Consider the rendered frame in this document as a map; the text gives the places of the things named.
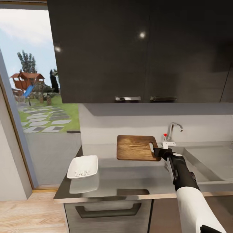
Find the cutting board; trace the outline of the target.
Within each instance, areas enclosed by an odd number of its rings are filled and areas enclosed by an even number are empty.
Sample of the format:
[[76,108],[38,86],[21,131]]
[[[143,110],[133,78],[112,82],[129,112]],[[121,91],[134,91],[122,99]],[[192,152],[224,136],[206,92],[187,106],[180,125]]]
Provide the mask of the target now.
[[149,143],[159,148],[154,136],[118,135],[116,157],[126,161],[161,161],[162,157],[154,155]]

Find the bowl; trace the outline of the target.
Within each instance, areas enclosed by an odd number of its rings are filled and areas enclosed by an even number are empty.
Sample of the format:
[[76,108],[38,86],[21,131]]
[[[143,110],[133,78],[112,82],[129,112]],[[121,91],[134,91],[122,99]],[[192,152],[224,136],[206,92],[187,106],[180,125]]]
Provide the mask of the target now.
[[[76,175],[76,171],[87,172],[86,175]],[[74,158],[69,166],[67,178],[80,179],[88,178],[97,174],[98,170],[98,157],[97,156],[80,156]]]

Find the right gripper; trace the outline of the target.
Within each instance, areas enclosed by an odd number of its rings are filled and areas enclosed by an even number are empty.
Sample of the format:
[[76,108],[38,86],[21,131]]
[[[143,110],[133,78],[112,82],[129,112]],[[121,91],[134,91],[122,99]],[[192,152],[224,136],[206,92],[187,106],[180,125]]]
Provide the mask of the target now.
[[156,157],[162,157],[164,159],[164,153],[168,152],[168,151],[172,152],[172,149],[171,148],[169,148],[169,149],[162,149],[161,147],[154,148],[154,155]]

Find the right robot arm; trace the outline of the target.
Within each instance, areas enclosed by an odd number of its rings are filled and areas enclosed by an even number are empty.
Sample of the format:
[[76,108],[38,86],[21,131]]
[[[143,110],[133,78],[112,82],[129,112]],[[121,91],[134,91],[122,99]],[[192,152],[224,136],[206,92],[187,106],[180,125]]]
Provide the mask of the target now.
[[197,178],[186,166],[183,155],[172,152],[175,142],[162,142],[154,155],[162,157],[175,185],[182,233],[227,233],[215,217],[197,185]]

